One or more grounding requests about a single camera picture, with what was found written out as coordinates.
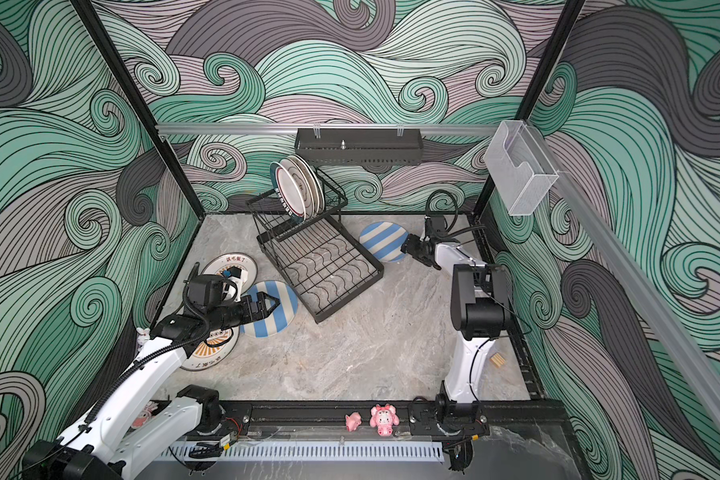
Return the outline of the cream floral plate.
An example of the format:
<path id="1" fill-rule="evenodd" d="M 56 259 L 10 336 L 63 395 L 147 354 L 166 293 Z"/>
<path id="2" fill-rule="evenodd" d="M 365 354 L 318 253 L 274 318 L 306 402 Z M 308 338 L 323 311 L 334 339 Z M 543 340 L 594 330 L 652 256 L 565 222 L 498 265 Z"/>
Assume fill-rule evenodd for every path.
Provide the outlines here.
<path id="1" fill-rule="evenodd" d="M 310 185 L 311 200 L 312 200 L 312 214 L 311 216 L 317 216 L 325 211 L 325 192 L 323 184 L 320 178 L 317 176 L 316 170 L 310 166 L 302 157 L 295 155 L 294 162 L 299 165 L 303 176 Z"/>

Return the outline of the white rabbit figurine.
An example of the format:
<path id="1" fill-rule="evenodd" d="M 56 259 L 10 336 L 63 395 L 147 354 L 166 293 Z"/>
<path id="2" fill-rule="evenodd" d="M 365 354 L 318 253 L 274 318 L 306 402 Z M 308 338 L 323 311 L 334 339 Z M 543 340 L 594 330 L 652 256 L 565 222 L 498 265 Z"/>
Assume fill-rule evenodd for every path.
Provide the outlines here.
<path id="1" fill-rule="evenodd" d="M 136 328 L 136 345 L 137 351 L 140 351 L 143 346 L 150 340 L 150 329 L 149 328 Z"/>

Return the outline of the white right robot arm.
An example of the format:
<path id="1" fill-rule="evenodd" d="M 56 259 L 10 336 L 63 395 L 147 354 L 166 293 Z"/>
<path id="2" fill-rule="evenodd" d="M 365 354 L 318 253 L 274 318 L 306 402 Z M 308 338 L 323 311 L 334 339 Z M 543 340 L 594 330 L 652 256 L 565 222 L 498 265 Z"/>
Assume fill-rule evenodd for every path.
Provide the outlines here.
<path id="1" fill-rule="evenodd" d="M 446 420 L 479 417 L 479 391 L 489 355 L 507 329 L 507 277 L 498 265 L 468 253 L 454 231 L 454 222 L 443 215 L 428 214 L 423 234 L 410 235 L 401 252 L 451 278 L 450 319 L 457 341 L 450 369 L 435 398 L 435 418 Z"/>

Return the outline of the small wooden block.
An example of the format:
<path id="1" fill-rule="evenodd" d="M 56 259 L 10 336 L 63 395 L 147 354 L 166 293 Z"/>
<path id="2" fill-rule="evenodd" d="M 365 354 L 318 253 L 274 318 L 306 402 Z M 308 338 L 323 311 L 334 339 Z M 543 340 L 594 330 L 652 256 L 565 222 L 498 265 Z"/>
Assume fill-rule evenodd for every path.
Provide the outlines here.
<path id="1" fill-rule="evenodd" d="M 506 359 L 500 354 L 495 353 L 491 356 L 490 361 L 495 365 L 496 368 L 501 368 L 506 365 Z"/>

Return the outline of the large pink pig toy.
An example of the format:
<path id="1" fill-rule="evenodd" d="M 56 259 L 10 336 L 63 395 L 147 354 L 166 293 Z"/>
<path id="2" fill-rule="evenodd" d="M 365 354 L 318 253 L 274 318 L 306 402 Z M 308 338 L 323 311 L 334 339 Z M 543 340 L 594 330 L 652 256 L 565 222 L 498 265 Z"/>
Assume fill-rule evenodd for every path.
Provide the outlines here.
<path id="1" fill-rule="evenodd" d="M 391 404 L 384 406 L 377 404 L 371 408 L 370 415 L 369 424 L 381 437 L 392 436 L 394 429 L 400 424 L 396 407 Z"/>

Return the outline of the black frame post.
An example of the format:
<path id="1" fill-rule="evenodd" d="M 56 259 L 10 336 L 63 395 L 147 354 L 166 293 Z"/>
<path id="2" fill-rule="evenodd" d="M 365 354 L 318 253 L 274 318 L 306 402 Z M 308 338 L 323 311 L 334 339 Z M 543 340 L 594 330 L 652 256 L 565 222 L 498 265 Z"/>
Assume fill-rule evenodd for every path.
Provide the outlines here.
<path id="1" fill-rule="evenodd" d="M 205 209 L 184 173 L 182 164 L 179 162 L 172 146 L 160 137 L 155 117 L 140 94 L 132 76 L 129 74 L 124 61 L 119 55 L 100 17 L 96 13 L 92 2 L 71 0 L 70 3 L 114 76 L 117 84 L 123 90 L 127 101 L 133 108 L 141 125 L 146 130 L 158 155 L 166 165 L 173 179 L 177 182 L 180 191 L 189 202 L 194 214 L 200 221 L 203 221 L 206 216 Z"/>

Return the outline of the blue white striped plate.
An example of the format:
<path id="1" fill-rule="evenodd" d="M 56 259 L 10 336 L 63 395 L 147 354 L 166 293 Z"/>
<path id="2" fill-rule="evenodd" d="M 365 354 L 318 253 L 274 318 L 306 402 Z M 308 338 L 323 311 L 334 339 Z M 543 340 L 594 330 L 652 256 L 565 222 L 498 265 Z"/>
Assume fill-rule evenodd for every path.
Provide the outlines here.
<path id="1" fill-rule="evenodd" d="M 258 282 L 247 291 L 247 294 L 255 300 L 260 292 L 265 292 L 277 298 L 280 304 L 267 318 L 242 325 L 240 332 L 249 337 L 269 338 L 283 332 L 291 324 L 298 312 L 299 300 L 291 287 L 281 281 L 267 280 Z"/>
<path id="2" fill-rule="evenodd" d="M 362 230 L 359 242 L 380 262 L 396 263 L 405 258 L 401 248 L 408 235 L 408 231 L 397 223 L 379 221 Z"/>

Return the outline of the green red rimmed white plate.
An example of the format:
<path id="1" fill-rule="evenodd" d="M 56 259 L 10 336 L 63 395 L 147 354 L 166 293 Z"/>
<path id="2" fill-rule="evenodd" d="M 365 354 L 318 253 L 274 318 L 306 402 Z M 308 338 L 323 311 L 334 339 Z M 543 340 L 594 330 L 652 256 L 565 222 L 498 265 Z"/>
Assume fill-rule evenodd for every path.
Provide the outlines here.
<path id="1" fill-rule="evenodd" d="M 298 222 L 305 220 L 306 207 L 293 176 L 279 162 L 270 165 L 270 179 L 286 212 Z"/>

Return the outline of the aluminium wall rail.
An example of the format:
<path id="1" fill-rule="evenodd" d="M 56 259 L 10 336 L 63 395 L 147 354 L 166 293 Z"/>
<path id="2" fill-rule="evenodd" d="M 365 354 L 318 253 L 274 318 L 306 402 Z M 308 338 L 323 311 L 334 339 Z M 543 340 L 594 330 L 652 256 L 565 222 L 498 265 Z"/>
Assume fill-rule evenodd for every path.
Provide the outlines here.
<path id="1" fill-rule="evenodd" d="M 295 135 L 299 129 L 316 134 L 325 129 L 342 130 L 419 130 L 423 136 L 484 137 L 493 135 L 498 124 L 363 124 L 363 123 L 158 123 L 162 136 L 169 135 Z"/>

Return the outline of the pink flat figure sticker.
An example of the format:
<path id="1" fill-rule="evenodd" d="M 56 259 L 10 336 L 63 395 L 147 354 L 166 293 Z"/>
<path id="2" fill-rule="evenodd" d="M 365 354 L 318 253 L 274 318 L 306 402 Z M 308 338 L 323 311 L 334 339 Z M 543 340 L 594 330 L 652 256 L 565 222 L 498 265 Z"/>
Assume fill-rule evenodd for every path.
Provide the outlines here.
<path id="1" fill-rule="evenodd" d="M 133 420 L 131 428 L 137 430 L 143 427 L 153 417 L 153 413 L 157 408 L 158 405 L 155 402 L 149 401 Z"/>

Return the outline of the small pink pig toy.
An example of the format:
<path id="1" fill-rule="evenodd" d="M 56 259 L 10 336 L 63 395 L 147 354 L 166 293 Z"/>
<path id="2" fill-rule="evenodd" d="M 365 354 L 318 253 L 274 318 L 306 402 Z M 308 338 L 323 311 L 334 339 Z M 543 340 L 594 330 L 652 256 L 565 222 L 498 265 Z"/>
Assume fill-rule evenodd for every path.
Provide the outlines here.
<path id="1" fill-rule="evenodd" d="M 345 416 L 345 428 L 348 432 L 356 431 L 362 425 L 362 417 L 359 412 L 353 412 Z"/>

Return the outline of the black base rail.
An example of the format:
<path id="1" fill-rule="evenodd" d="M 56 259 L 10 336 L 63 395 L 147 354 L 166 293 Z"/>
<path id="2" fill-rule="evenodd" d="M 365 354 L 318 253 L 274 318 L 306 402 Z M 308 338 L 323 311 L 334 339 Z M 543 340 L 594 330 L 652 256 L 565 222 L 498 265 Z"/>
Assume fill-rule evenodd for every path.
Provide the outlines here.
<path id="1" fill-rule="evenodd" d="M 554 400 L 481 401 L 457 404 L 446 400 L 265 401 L 222 400 L 220 405 L 234 425 L 245 433 L 264 427 L 337 427 L 358 413 L 367 427 L 371 409 L 391 405 L 399 418 L 397 431 L 413 436 L 472 436 L 491 426 L 561 424 L 568 418 L 562 403 Z"/>

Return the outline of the white green line plate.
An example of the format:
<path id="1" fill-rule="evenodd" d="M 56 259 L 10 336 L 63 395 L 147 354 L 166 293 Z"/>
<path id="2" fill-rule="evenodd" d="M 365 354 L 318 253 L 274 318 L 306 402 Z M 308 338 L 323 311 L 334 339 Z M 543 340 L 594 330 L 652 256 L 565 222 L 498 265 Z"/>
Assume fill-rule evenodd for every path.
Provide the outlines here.
<path id="1" fill-rule="evenodd" d="M 311 200 L 310 185 L 307 183 L 307 180 L 303 176 L 303 173 L 302 173 L 301 169 L 299 168 L 299 165 L 294 162 L 294 156 L 295 155 L 290 155 L 290 156 L 280 160 L 279 163 L 281 163 L 286 168 L 286 170 L 293 176 L 297 186 L 299 187 L 299 189 L 301 191 L 301 195 L 304 200 L 305 207 L 306 207 L 305 220 L 308 220 L 308 219 L 316 217 L 316 216 L 314 216 L 314 217 L 311 216 L 312 200 Z"/>

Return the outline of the orange sunburst plate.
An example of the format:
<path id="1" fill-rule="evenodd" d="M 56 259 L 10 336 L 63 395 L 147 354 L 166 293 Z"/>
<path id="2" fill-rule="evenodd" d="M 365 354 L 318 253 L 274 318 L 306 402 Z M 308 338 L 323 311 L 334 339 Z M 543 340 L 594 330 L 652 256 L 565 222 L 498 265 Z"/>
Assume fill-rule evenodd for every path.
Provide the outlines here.
<path id="1" fill-rule="evenodd" d="M 181 368 L 186 371 L 201 371 L 211 368 L 232 352 L 238 340 L 238 328 L 212 331 L 210 337 L 197 346 Z"/>
<path id="2" fill-rule="evenodd" d="M 245 292 L 255 284 L 258 266 L 249 255 L 232 252 L 211 260 L 202 273 L 228 278 L 237 284 L 241 292 Z"/>

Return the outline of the clear plastic wall holder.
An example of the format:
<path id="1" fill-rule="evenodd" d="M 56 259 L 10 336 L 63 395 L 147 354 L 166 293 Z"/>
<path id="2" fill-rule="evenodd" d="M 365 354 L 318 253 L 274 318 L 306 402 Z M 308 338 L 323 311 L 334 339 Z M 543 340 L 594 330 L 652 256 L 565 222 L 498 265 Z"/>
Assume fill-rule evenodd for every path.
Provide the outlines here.
<path id="1" fill-rule="evenodd" d="M 507 213 L 530 216 L 559 178 L 552 152 L 541 132 L 522 120 L 496 128 L 483 161 Z"/>

